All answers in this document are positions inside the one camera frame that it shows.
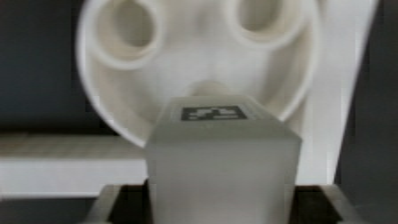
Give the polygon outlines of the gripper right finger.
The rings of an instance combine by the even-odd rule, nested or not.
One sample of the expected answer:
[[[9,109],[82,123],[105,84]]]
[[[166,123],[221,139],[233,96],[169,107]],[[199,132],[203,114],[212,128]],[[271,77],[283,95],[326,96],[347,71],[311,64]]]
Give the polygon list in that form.
[[[294,224],[368,224],[336,185],[295,188]]]

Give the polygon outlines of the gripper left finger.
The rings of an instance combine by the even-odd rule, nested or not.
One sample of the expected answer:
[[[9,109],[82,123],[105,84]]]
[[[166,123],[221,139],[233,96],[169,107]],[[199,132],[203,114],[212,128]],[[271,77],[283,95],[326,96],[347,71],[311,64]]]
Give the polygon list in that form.
[[[150,224],[148,187],[107,185],[79,224]]]

